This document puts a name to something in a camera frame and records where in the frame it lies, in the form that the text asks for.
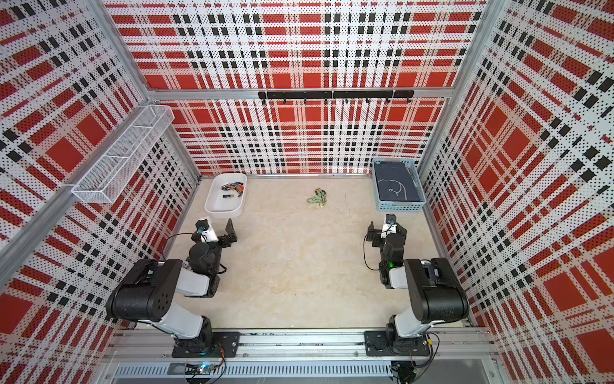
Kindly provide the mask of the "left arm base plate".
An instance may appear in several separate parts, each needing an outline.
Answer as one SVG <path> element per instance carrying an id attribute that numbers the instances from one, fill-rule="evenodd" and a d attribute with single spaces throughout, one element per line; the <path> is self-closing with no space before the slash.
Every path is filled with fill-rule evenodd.
<path id="1" fill-rule="evenodd" d="M 176 339 L 173 358 L 234 358 L 237 354 L 241 333 L 214 331 L 195 339 Z"/>

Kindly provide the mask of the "white plastic storage tray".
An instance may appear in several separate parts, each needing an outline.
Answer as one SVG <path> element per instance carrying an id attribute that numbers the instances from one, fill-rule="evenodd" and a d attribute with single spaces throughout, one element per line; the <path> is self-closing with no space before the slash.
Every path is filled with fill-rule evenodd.
<path id="1" fill-rule="evenodd" d="M 230 182 L 242 182 L 243 189 L 223 190 L 222 186 Z M 205 203 L 205 210 L 210 215 L 232 219 L 238 217 L 244 208 L 247 176 L 243 173 L 226 173 L 216 176 L 211 184 Z"/>

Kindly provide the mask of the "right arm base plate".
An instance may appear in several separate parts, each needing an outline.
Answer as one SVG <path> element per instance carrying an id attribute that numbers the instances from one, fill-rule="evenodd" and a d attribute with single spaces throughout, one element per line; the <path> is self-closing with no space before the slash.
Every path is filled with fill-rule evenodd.
<path id="1" fill-rule="evenodd" d="M 369 357 L 428 357 L 430 344 L 425 336 L 403 339 L 391 336 L 386 331 L 365 331 L 366 354 Z"/>

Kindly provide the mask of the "dark blue cloth in basket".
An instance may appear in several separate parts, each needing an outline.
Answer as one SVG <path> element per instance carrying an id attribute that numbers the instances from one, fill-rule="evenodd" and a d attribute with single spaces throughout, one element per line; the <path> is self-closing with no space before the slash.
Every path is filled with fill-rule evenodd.
<path id="1" fill-rule="evenodd" d="M 401 162 L 374 165 L 378 198 L 382 202 L 419 202 L 420 195 L 411 169 Z"/>

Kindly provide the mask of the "black hook rail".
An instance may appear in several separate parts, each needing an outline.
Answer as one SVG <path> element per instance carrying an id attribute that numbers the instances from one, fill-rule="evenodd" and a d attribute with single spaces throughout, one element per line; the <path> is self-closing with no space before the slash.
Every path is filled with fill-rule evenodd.
<path id="1" fill-rule="evenodd" d="M 415 91 L 262 91 L 257 96 L 260 100 L 316 100 L 316 99 L 411 99 Z"/>

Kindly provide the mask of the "light blue plastic basket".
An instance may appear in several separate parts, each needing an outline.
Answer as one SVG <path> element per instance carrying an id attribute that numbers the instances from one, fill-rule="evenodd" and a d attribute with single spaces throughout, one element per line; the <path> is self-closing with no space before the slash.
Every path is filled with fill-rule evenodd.
<path id="1" fill-rule="evenodd" d="M 425 206 L 425 193 L 412 159 L 374 158 L 373 181 L 378 211 L 417 212 Z"/>

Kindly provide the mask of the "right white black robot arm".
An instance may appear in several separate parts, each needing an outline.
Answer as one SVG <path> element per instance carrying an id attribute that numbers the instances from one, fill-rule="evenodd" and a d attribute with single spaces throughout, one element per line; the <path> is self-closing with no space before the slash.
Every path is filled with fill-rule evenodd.
<path id="1" fill-rule="evenodd" d="M 427 332 L 436 325 L 455 323 L 468 316 L 468 299 L 445 258 L 406 259 L 407 230 L 390 215 L 383 227 L 373 224 L 364 242 L 379 249 L 376 271 L 388 290 L 406 290 L 410 306 L 392 315 L 383 333 L 366 333 L 366 345 L 384 355 L 428 355 Z"/>

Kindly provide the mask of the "green circuit board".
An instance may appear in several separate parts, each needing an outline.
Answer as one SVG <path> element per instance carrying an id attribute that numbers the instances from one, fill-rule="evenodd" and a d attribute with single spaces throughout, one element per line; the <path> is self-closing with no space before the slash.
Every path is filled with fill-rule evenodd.
<path id="1" fill-rule="evenodd" d="M 216 365 L 210 365 L 209 363 L 202 363 L 200 365 L 187 363 L 185 365 L 184 373 L 185 375 L 208 375 L 216 369 Z"/>

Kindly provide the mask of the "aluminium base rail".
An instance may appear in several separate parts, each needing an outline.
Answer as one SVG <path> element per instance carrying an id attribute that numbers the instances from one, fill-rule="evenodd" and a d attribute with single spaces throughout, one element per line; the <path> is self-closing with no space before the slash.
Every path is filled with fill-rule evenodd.
<path id="1" fill-rule="evenodd" d="M 240 332 L 234 358 L 173 358 L 174 341 L 158 331 L 121 331 L 94 379 L 97 383 L 178 382 L 211 379 L 383 379 L 395 368 L 418 369 L 420 383 L 505 383 L 502 361 L 484 328 L 436 327 L 428 357 L 369 357 L 365 331 L 378 328 L 221 329 Z M 208 375 L 185 375 L 185 365 L 209 363 Z"/>

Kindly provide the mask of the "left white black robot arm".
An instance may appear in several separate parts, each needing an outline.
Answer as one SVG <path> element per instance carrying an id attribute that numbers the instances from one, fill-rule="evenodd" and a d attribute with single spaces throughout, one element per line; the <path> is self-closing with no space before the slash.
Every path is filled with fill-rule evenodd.
<path id="1" fill-rule="evenodd" d="M 222 250 L 238 241 L 231 219 L 225 233 L 216 235 L 209 219 L 199 219 L 191 234 L 194 242 L 185 262 L 143 259 L 134 264 L 106 303 L 111 318 L 143 323 L 169 334 L 174 340 L 173 358 L 233 358 L 239 332 L 214 331 L 205 315 L 196 315 L 179 304 L 174 296 L 211 299 L 217 293 Z"/>

